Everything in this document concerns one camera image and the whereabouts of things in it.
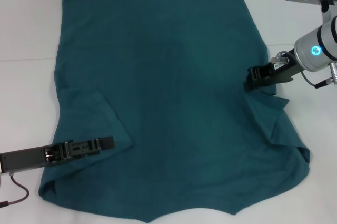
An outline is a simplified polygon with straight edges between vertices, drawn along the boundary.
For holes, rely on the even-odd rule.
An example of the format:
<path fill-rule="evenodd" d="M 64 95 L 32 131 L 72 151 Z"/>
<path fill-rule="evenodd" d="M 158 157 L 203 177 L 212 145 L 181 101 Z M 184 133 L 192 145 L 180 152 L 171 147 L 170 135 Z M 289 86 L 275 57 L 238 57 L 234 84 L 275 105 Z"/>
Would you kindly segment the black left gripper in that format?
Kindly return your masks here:
<path fill-rule="evenodd" d="M 0 153 L 0 174 L 51 167 L 65 160 L 64 143 Z"/>

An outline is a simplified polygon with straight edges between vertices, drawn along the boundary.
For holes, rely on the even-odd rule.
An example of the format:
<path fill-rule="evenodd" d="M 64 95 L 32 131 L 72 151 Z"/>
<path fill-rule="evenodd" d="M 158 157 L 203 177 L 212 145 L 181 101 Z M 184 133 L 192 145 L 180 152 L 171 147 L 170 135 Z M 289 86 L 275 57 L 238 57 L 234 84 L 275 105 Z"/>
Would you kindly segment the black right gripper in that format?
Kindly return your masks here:
<path fill-rule="evenodd" d="M 303 71 L 295 57 L 294 50 L 282 51 L 281 53 L 282 58 L 288 59 L 289 62 L 277 69 L 271 62 L 265 66 L 255 66 L 248 69 L 248 75 L 244 82 L 246 91 L 255 90 L 261 86 L 291 82 L 294 75 Z"/>

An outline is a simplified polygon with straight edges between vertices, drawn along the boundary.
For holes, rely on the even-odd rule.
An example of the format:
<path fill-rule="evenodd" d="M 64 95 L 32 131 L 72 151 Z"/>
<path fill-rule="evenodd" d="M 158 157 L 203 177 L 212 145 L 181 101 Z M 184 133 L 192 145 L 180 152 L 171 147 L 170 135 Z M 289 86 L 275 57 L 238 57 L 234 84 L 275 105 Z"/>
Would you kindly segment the teal blue shirt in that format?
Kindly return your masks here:
<path fill-rule="evenodd" d="M 246 92 L 267 48 L 244 0 L 62 0 L 54 142 L 115 147 L 44 170 L 64 208 L 151 222 L 192 208 L 232 215 L 309 173 L 275 86 Z"/>

